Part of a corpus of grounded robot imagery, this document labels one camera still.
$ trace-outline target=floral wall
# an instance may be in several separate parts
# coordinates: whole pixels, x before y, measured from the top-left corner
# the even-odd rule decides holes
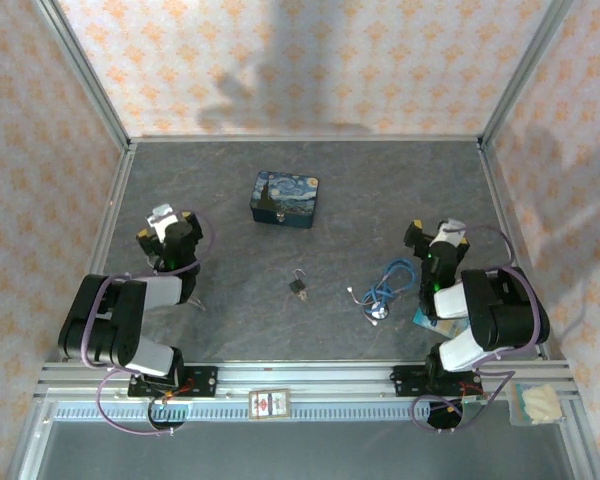
[[[600,0],[576,0],[495,141],[518,249],[600,450]]]
[[[476,135],[550,0],[61,0],[132,136]]]
[[[120,152],[29,0],[0,1],[0,479]]]

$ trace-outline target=gray marble surface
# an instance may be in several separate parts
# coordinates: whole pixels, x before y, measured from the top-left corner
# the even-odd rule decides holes
[[[311,230],[253,222],[249,199],[260,170],[320,180]],[[194,292],[206,312],[185,304],[145,314],[143,334],[178,346],[187,361],[422,360],[444,337],[412,323],[417,287],[377,327],[346,288],[362,295],[398,257],[412,258],[419,272],[403,244],[414,218],[427,231],[446,217],[497,225],[469,142],[141,143],[108,273],[147,268],[135,234],[166,202],[203,211],[217,230]],[[470,241],[463,268],[506,258],[502,241],[489,233]],[[203,240],[197,251],[205,246]],[[306,272],[307,303],[289,289],[296,268]]]

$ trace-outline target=blue box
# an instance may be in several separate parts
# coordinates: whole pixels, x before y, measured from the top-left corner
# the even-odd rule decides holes
[[[256,222],[311,228],[317,199],[317,178],[263,171],[256,178],[250,207]]]

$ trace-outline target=label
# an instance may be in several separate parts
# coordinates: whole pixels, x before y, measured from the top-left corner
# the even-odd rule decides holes
[[[258,390],[249,392],[249,418],[288,418],[291,415],[289,390]]]

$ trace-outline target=black mount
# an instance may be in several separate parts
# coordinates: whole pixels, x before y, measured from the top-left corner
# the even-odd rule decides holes
[[[424,365],[396,365],[389,376],[397,397],[438,395],[461,397],[482,391],[480,376],[474,372],[447,372],[440,362],[440,344],[431,349]]]
[[[129,397],[158,398],[164,396],[167,391],[174,391],[181,387],[188,387],[188,389],[178,393],[177,398],[216,396],[218,367],[184,365],[182,352],[177,348],[173,348],[173,351],[173,363],[169,375],[166,377],[132,376],[127,392]]]

